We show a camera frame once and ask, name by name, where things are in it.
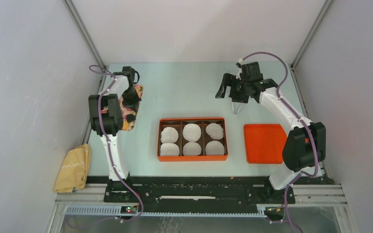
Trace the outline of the floral pink serving tray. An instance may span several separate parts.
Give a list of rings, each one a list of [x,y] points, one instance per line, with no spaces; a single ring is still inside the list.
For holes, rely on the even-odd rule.
[[[131,107],[127,107],[127,106],[123,105],[123,97],[121,97],[119,99],[119,104],[120,104],[120,107],[121,107],[121,113],[122,113],[122,116],[123,116],[123,126],[122,126],[123,131],[131,131],[135,127],[136,120],[134,122],[128,123],[126,121],[126,116],[128,114],[133,114],[137,117],[137,113],[138,113],[138,110],[139,110],[139,107],[140,107],[140,103],[141,102],[139,102],[137,106],[131,108]]]

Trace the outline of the black sandwich cookie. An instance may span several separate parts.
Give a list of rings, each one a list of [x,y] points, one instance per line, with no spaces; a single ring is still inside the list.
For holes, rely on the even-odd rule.
[[[127,121],[128,123],[134,122],[135,120],[136,120],[136,116],[133,115],[133,114],[128,114],[128,115],[126,116],[126,121]]]

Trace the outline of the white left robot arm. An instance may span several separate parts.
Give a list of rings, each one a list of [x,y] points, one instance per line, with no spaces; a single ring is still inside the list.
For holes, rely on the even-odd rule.
[[[109,179],[115,182],[125,180],[129,170],[124,168],[120,132],[124,129],[122,108],[138,112],[141,97],[136,90],[140,74],[131,66],[120,72],[110,72],[99,65],[90,65],[89,70],[111,77],[111,83],[98,94],[88,97],[89,121],[93,131],[100,137],[109,166]]]

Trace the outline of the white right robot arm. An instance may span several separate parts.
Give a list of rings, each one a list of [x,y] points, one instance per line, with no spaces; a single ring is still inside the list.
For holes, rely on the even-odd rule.
[[[232,102],[244,104],[249,99],[265,107],[279,122],[287,135],[282,151],[283,162],[269,176],[263,189],[267,202],[281,199],[282,189],[292,185],[301,175],[315,177],[319,163],[325,159],[326,128],[321,122],[314,123],[303,116],[284,97],[273,79],[264,79],[258,62],[237,64],[238,74],[225,73],[215,97],[223,99],[230,88]]]

